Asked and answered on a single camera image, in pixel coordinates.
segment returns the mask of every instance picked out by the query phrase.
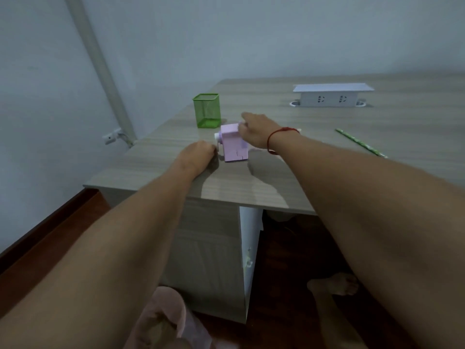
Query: leg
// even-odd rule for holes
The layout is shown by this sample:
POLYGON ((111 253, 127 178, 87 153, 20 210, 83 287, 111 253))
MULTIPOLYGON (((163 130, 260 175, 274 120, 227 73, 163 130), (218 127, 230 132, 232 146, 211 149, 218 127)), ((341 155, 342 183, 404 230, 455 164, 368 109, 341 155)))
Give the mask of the leg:
POLYGON ((307 283, 317 303, 321 334, 328 349, 366 348, 360 335, 336 306, 332 294, 354 295, 357 278, 337 273, 331 278, 312 279, 307 283))

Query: person's left hand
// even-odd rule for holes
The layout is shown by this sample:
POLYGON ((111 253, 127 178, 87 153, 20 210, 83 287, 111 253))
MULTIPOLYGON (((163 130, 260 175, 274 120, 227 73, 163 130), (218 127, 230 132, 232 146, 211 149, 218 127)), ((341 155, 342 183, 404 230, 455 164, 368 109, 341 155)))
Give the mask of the person's left hand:
POLYGON ((216 146, 206 141, 198 141, 184 148, 174 162, 182 169, 188 170, 192 178, 195 178, 205 170, 215 153, 216 146))

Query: white wall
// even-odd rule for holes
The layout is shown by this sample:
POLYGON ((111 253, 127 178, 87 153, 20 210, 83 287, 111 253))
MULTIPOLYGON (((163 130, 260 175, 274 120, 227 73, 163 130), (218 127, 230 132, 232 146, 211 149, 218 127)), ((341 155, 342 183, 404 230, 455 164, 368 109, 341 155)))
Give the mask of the white wall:
POLYGON ((0 0, 0 252, 123 152, 63 0, 0 0))
POLYGON ((465 70, 465 0, 84 0, 142 137, 224 78, 465 70))

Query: red bracelet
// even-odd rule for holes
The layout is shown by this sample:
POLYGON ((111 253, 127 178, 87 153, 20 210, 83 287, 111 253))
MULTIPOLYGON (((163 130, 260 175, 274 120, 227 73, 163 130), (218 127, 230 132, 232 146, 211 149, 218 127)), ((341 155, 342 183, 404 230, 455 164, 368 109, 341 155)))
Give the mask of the red bracelet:
POLYGON ((266 141, 266 149, 268 150, 268 153, 273 154, 273 155, 278 155, 275 151, 270 151, 270 138, 273 134, 279 131, 297 131, 299 132, 298 129, 292 128, 292 127, 282 127, 279 130, 276 130, 275 132, 271 132, 271 134, 268 136, 268 140, 266 141))

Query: person's left arm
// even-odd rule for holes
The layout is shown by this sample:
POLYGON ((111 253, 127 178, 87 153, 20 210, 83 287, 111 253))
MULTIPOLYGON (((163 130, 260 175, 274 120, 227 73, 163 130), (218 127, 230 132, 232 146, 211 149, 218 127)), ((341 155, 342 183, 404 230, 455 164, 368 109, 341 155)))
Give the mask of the person's left arm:
POLYGON ((215 146, 186 147, 113 208, 3 319, 3 348, 121 348, 158 286, 192 181, 215 146))

